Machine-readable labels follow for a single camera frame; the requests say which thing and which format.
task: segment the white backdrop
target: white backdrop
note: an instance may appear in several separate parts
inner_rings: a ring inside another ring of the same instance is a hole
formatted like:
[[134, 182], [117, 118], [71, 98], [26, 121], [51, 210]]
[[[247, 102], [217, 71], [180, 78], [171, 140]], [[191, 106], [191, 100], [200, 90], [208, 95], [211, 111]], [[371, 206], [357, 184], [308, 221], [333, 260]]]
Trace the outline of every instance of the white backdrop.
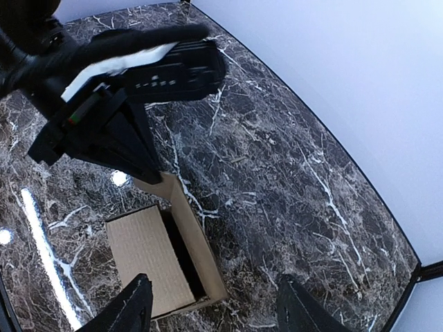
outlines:
[[193, 0], [327, 125], [424, 265], [443, 260], [443, 2]]
[[179, 0], [62, 0], [55, 16], [62, 22], [73, 21], [112, 10]]

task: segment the box flap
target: box flap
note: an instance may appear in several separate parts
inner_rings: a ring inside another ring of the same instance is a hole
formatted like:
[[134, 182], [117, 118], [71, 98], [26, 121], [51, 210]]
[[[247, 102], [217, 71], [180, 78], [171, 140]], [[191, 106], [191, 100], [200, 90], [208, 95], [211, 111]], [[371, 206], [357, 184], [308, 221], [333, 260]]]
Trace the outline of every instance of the box flap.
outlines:
[[106, 230], [123, 287], [139, 273], [152, 282], [152, 317], [195, 302], [156, 205], [111, 221]]
[[215, 301], [227, 298], [226, 287], [218, 271], [213, 253], [201, 229], [200, 222], [195, 218], [183, 192], [180, 180], [173, 174], [162, 173], [162, 177], [163, 182], [158, 185], [150, 185], [137, 179], [134, 179], [134, 184], [145, 192], [161, 196], [171, 202], [172, 216], [183, 237], [207, 296]]

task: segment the brown box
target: brown box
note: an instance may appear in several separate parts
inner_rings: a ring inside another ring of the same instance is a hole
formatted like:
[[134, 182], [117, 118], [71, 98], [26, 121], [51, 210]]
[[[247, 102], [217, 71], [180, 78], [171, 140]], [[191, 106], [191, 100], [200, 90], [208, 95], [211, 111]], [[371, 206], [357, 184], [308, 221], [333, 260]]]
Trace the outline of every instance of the brown box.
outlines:
[[152, 282], [152, 318], [165, 317], [227, 298], [208, 241], [183, 193], [179, 179], [162, 174], [163, 182], [136, 187], [171, 202], [170, 210], [154, 205], [106, 223], [123, 287], [139, 273]]

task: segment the marble surface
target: marble surface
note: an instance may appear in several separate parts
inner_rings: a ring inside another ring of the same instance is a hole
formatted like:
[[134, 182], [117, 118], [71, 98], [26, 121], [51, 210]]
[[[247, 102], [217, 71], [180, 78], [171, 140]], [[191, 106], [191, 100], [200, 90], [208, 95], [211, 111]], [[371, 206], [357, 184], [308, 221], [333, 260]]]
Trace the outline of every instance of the marble surface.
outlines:
[[[165, 168], [179, 175], [230, 298], [155, 331], [277, 331], [281, 273], [353, 331], [380, 331], [417, 265], [350, 157], [262, 62], [179, 3], [68, 24], [80, 42], [110, 28], [204, 22], [229, 63], [217, 95], [146, 105]], [[18, 93], [0, 102], [0, 265], [25, 331], [70, 331], [121, 290], [104, 220], [156, 201], [113, 171], [26, 152], [45, 120]]]

